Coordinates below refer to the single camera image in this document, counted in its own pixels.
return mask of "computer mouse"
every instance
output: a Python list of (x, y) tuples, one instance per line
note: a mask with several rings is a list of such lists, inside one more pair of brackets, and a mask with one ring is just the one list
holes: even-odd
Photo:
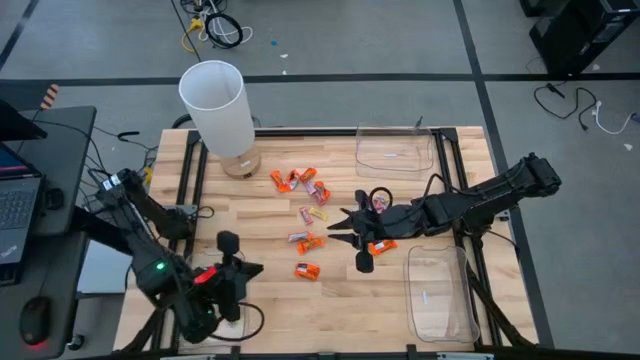
[(28, 345), (36, 345), (49, 337), (51, 300), (37, 296), (27, 301), (20, 313), (20, 336)]

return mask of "floor stripe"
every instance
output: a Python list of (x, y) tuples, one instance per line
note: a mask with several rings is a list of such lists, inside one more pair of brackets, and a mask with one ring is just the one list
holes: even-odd
[[(502, 141), (500, 139), (500, 133), (498, 132), (498, 125), (493, 113), (493, 108), (491, 107), (491, 100), (489, 99), (489, 94), (487, 92), (485, 77), (482, 74), (478, 54), (476, 53), (476, 47), (473, 43), (473, 37), (471, 36), (469, 22), (467, 20), (462, 0), (453, 0), (453, 4), (456, 9), (456, 15), (458, 16), (458, 22), (460, 24), (460, 30), (462, 31), (462, 38), (467, 50), (467, 56), (469, 57), (471, 72), (474, 77), (476, 89), (478, 90), (480, 106), (482, 107), (482, 113), (484, 115), (487, 132), (489, 134), (493, 156), (496, 159), (498, 170), (500, 172), (504, 172), (509, 168), (509, 166), (507, 164), (504, 147), (502, 146)], [(511, 212), (511, 221), (514, 238), (517, 240), (518, 246), (520, 247), (522, 275), (524, 277), (527, 294), (529, 296), (533, 320), (538, 332), (538, 340), (539, 343), (543, 344), (545, 347), (553, 347), (551, 328), (549, 327), (549, 320), (542, 301), (540, 285), (536, 276), (531, 249), (529, 248), (529, 243), (524, 230), (524, 223), (519, 209)]]
[[(247, 84), (369, 82), (369, 81), (442, 81), (442, 82), (531, 82), (564, 81), (565, 77), (549, 74), (314, 74), (314, 75), (249, 75)], [(573, 81), (624, 81), (640, 80), (640, 73), (580, 74)], [(94, 79), (0, 79), (0, 85), (10, 86), (147, 86), (177, 85), (179, 77), (152, 78), (94, 78)]]
[(7, 60), (9, 59), (9, 55), (11, 55), (13, 48), (16, 46), (16, 43), (18, 42), (20, 35), (22, 35), (22, 31), (24, 30), (24, 27), (27, 25), (27, 21), (29, 21), (29, 18), (31, 18), (31, 14), (33, 14), (33, 10), (35, 10), (36, 5), (38, 5), (38, 2), (40, 2), (40, 0), (29, 1), (29, 5), (27, 5), (27, 8), (24, 10), (24, 13), (22, 13), (22, 18), (20, 19), (20, 22), (18, 23), (16, 28), (13, 30), (13, 33), (11, 34), (9, 41), (7, 41), (7, 44), (4, 46), (4, 49), (2, 49), (2, 53), (0, 53), (0, 71), (2, 70), (2, 67), (4, 66), (4, 64), (7, 63)]

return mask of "orange candy wrapper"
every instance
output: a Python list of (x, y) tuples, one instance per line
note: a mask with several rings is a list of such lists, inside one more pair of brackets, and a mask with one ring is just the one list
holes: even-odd
[(320, 275), (320, 267), (313, 264), (298, 263), (293, 274), (311, 281), (316, 281), (318, 280), (318, 275)]
[(324, 183), (322, 181), (316, 181), (314, 187), (316, 188), (316, 192), (313, 194), (313, 197), (316, 198), (318, 205), (323, 206), (327, 203), (327, 200), (329, 200), (331, 191), (324, 187)]
[(323, 238), (313, 238), (308, 241), (298, 243), (298, 254), (304, 255), (307, 252), (324, 246)]
[(276, 188), (279, 192), (289, 192), (289, 186), (282, 181), (282, 175), (280, 174), (280, 170), (275, 170), (271, 172), (271, 179), (276, 184)]
[(300, 175), (300, 181), (307, 182), (311, 180), (314, 176), (316, 176), (317, 173), (318, 173), (318, 170), (314, 168), (308, 168), (307, 170), (305, 170), (305, 172), (302, 175)]
[(373, 256), (377, 256), (389, 249), (395, 249), (397, 247), (398, 244), (396, 244), (395, 240), (382, 240), (375, 244), (369, 243), (369, 252), (373, 254)]

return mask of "white lamp shade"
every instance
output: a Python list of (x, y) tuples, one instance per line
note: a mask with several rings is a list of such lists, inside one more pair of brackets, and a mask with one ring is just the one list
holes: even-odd
[(200, 136), (212, 153), (236, 157), (255, 140), (242, 74), (223, 61), (205, 61), (189, 68), (178, 85), (180, 97)]

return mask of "clear plastic container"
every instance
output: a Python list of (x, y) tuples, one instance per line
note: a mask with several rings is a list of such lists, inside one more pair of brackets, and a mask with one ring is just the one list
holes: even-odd
[(421, 180), (433, 167), (433, 135), (427, 127), (369, 126), (356, 132), (359, 176)]
[[(244, 261), (244, 254), (238, 252), (235, 256)], [(206, 255), (195, 255), (187, 259), (188, 263), (192, 267), (198, 266), (211, 266), (215, 263), (222, 262), (222, 253), (217, 249), (207, 251)], [(220, 311), (218, 306), (215, 305), (216, 314), (219, 316)], [(249, 317), (247, 316), (247, 308), (245, 306), (240, 307), (240, 320), (230, 323), (227, 320), (220, 321), (218, 329), (213, 333), (214, 335), (225, 338), (239, 338), (248, 334), (249, 329)], [(186, 341), (182, 336), (180, 337), (180, 353), (183, 354), (201, 354), (201, 353), (218, 353), (226, 354), (231, 351), (231, 347), (238, 345), (238, 342), (221, 341), (212, 338), (207, 338), (199, 344), (192, 344)]]
[(424, 342), (472, 343), (480, 330), (472, 316), (467, 256), (449, 246), (416, 246), (405, 264), (409, 327)]

